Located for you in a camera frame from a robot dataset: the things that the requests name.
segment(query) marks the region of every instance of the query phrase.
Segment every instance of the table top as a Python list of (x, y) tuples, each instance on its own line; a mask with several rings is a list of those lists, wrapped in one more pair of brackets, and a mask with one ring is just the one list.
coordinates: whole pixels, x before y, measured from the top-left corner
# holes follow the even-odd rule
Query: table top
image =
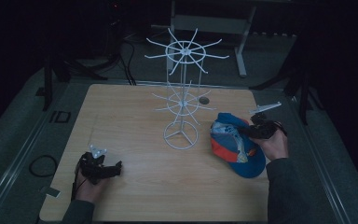
[(45, 221), (61, 220), (70, 203), (76, 164), (89, 145), (107, 148), (105, 166), (123, 162), (121, 176), (110, 181), (96, 204), (95, 221), (266, 221), (269, 182), (266, 171), (256, 178), (237, 175), (211, 150), (210, 127), (219, 112), (250, 120), (256, 108), (247, 90), (210, 91), (210, 103), (187, 116), (199, 133), (195, 146), (170, 147), (163, 133), (175, 115), (162, 99), (161, 86), (92, 85), (79, 111), (51, 187), (40, 211)]

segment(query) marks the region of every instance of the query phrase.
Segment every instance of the gray floor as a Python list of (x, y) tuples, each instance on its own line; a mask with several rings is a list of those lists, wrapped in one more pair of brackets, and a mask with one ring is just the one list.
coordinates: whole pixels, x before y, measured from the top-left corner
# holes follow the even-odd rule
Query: gray floor
[[(164, 82), (165, 60), (144, 57), (160, 54), (163, 49), (135, 37), (128, 38), (135, 46), (132, 75), (138, 84)], [(155, 40), (166, 41), (167, 35), (158, 35)], [(209, 74), (203, 76), (201, 83), (242, 89), (259, 84), (276, 75), (294, 40), (285, 36), (250, 36), (243, 53), (248, 71), (246, 78), (238, 76), (232, 43), (210, 48), (209, 53), (230, 57), (206, 60), (204, 68)], [(122, 55), (125, 60), (130, 58), (129, 45), (123, 45)], [(103, 83), (127, 85), (119, 65), (101, 72), (101, 75), (109, 77)], [(92, 83), (97, 81), (87, 77), (74, 77), (70, 83), (55, 83), (54, 103), (49, 111), (42, 112), (43, 99), (34, 96), (43, 85), (43, 71), (40, 71), (30, 78), (0, 119), (0, 223), (36, 222), (45, 199), (39, 190), (48, 186), (52, 177), (35, 177), (28, 166), (40, 155), (49, 154), (57, 161), (60, 159)], [(282, 81), (264, 91), (254, 91), (254, 95), (260, 105), (282, 103), (267, 115), (270, 119), (280, 120), (289, 132), (291, 157), (309, 195), (315, 223), (358, 223), (358, 174), (337, 131), (326, 113), (313, 102), (310, 102), (313, 109), (307, 112), (309, 125), (304, 126), (297, 115), (298, 103), (282, 93), (284, 85), (285, 81)], [(56, 123), (50, 120), (53, 111), (71, 112), (72, 117), (68, 123)], [(48, 174), (54, 166), (51, 161), (42, 160), (34, 168)]]

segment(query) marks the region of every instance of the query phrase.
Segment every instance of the black handheld controller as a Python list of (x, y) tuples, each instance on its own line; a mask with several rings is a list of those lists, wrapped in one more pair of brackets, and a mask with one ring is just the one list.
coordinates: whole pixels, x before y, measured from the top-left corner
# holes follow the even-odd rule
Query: black handheld controller
[(120, 175), (121, 161), (115, 166), (103, 166), (104, 155), (94, 159), (90, 152), (86, 152), (79, 160), (81, 174), (85, 176), (93, 185), (98, 184), (101, 179)]
[(254, 125), (250, 125), (249, 128), (239, 128), (238, 131), (255, 139), (269, 139), (278, 128), (287, 134), (280, 122), (268, 120), (262, 112), (253, 115), (251, 121)]

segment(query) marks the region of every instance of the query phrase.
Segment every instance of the human hand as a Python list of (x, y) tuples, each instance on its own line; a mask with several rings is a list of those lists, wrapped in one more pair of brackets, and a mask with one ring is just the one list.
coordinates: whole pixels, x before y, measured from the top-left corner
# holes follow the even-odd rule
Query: human hand
[(270, 161), (289, 157), (287, 137), (280, 129), (277, 129), (275, 134), (273, 134), (269, 139), (251, 138), (251, 140), (261, 147), (264, 154)]
[(96, 203), (109, 185), (110, 178), (101, 179), (98, 184), (93, 185), (85, 176), (81, 174), (81, 169), (77, 173), (76, 181), (76, 200)]

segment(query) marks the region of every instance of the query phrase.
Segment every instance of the sleeve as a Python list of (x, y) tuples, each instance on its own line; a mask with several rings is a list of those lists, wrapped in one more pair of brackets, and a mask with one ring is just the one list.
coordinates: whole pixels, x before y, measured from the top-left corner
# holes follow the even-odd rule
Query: sleeve
[(94, 204), (73, 200), (69, 204), (61, 224), (91, 224)]
[(267, 165), (268, 223), (312, 223), (310, 205), (289, 159)]

